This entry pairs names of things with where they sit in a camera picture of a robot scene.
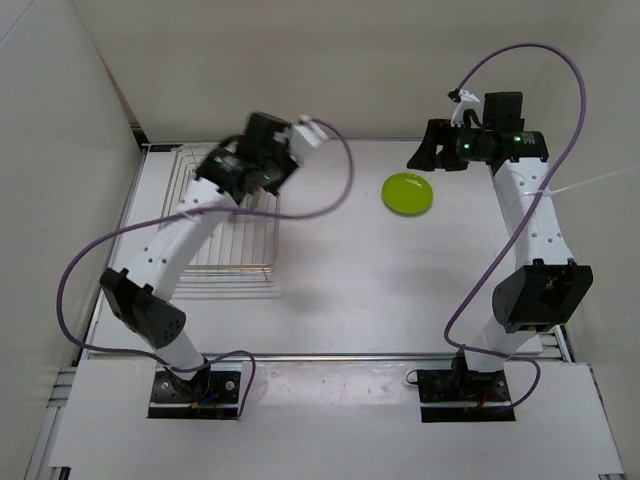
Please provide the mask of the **green plate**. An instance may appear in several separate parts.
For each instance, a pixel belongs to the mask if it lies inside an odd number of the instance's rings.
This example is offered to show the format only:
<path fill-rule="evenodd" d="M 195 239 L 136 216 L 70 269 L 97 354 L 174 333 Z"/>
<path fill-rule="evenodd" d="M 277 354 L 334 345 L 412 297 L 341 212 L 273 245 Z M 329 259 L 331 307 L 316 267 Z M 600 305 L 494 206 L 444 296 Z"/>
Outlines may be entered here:
<path fill-rule="evenodd" d="M 422 176 L 409 172 L 389 176 L 383 182 L 381 197 L 390 211 L 407 217 L 426 213 L 434 203 L 431 184 Z"/>

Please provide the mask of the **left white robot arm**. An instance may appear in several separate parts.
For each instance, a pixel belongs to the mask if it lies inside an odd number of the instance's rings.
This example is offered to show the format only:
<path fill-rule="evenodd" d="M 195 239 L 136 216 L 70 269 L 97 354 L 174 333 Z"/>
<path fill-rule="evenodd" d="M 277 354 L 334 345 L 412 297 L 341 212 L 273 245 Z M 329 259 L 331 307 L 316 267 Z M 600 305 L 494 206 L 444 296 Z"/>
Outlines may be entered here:
<path fill-rule="evenodd" d="M 297 169 L 291 144 L 294 124 L 256 112 L 245 130 L 219 143 L 197 166 L 175 210 L 142 251 L 119 270 L 108 268 L 100 285 L 113 315 L 137 334 L 175 374 L 175 388 L 188 400 L 206 395 L 205 359 L 184 327 L 186 315 L 170 302 L 185 269 L 227 208 L 264 189 L 274 193 Z"/>

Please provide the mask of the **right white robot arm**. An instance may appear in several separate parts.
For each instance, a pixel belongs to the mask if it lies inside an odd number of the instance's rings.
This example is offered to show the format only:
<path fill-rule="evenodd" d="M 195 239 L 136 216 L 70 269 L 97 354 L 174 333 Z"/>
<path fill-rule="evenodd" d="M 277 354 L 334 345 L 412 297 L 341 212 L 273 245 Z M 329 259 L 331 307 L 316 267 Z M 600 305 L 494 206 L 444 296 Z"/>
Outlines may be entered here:
<path fill-rule="evenodd" d="M 515 255 L 511 275 L 493 290 L 490 320 L 463 350 L 449 387 L 470 400 L 502 370 L 526 341 L 566 323 L 592 285 L 589 266 L 567 245 L 553 200 L 543 182 L 550 171 L 542 133 L 527 131 L 520 92 L 450 92 L 449 119 L 431 119 L 407 166 L 413 170 L 464 171 L 472 162 L 489 167 Z"/>

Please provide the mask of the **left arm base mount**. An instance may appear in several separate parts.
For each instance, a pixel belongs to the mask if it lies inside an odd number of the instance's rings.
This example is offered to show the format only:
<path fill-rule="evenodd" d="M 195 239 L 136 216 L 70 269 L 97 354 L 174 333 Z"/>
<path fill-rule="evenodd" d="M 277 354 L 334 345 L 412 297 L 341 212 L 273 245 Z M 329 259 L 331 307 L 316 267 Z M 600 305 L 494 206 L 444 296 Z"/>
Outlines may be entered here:
<path fill-rule="evenodd" d="M 150 388 L 147 417 L 163 420 L 235 420 L 240 407 L 243 380 L 241 362 L 214 364 L 208 372 L 205 389 L 197 396 L 191 383 L 158 367 Z"/>

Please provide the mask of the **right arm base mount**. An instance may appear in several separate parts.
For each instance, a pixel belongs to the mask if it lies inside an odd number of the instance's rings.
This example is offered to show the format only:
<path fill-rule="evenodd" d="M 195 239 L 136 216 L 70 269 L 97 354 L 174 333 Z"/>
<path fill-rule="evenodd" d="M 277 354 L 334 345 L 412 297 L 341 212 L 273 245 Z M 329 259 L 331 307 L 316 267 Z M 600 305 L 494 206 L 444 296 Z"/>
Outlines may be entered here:
<path fill-rule="evenodd" d="M 504 371 L 473 374 L 453 368 L 414 369 L 405 381 L 418 389 L 424 424 L 516 420 Z"/>

